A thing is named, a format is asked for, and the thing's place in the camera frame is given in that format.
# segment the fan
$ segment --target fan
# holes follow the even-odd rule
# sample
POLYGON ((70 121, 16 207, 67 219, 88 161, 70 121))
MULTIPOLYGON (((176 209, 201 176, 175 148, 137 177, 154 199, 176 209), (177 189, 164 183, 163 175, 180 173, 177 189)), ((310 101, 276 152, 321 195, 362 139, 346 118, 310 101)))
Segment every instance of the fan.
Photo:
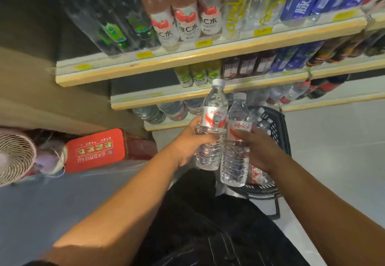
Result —
POLYGON ((21 179, 33 166, 36 147, 25 134, 0 129, 0 186, 21 179))

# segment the hand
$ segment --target hand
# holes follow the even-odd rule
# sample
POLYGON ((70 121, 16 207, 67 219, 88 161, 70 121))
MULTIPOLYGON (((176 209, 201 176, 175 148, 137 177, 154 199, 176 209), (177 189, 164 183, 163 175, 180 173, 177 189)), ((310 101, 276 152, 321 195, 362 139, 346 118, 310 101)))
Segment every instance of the hand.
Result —
POLYGON ((195 127, 202 120, 202 116, 195 117, 177 138, 168 145, 177 157, 178 165, 181 167, 187 164, 198 148, 204 143, 217 142, 219 136, 215 134, 195 134, 195 127))
POLYGON ((252 127, 251 132, 235 130, 235 134, 250 148, 249 162, 268 174, 289 157, 261 128, 252 127))

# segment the person's right hand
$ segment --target person's right hand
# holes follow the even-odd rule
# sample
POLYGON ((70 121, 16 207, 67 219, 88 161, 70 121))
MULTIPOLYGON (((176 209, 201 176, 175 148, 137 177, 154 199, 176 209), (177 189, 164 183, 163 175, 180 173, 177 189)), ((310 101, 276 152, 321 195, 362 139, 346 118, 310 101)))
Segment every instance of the person's right hand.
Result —
POLYGON ((251 132, 243 130, 234 132, 250 148, 249 162, 268 174, 271 174, 288 157, 261 128, 252 127, 251 132))

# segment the gray floor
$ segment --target gray floor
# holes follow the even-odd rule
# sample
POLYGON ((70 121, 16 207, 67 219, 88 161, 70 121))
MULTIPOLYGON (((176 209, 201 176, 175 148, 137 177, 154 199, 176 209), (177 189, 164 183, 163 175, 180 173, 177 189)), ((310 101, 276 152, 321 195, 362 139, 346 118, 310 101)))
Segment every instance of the gray floor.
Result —
MULTIPOLYGON (((293 158, 385 227, 385 100, 286 114, 293 158)), ((181 129, 154 133, 159 149, 181 129)), ((21 266, 37 258, 72 225, 124 185, 139 169, 115 168, 0 188, 0 261, 21 266)), ((257 206, 273 213, 269 201, 257 206)), ((284 199, 277 225, 311 266, 325 263, 284 199)))

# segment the forearm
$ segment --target forearm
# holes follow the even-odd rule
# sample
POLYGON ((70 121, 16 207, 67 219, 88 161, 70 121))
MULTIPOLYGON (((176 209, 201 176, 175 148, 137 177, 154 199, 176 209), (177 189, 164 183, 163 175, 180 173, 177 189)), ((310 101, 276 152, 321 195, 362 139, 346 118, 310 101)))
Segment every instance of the forearm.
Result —
POLYGON ((385 230, 340 199, 288 156, 271 172, 329 266, 383 265, 385 230))
POLYGON ((128 265, 147 233, 177 168, 175 153, 171 147, 166 147, 117 194, 60 238, 46 260, 60 266, 128 265), (90 251, 72 249, 72 258, 60 258, 60 249, 67 246, 95 251, 90 257, 90 251))

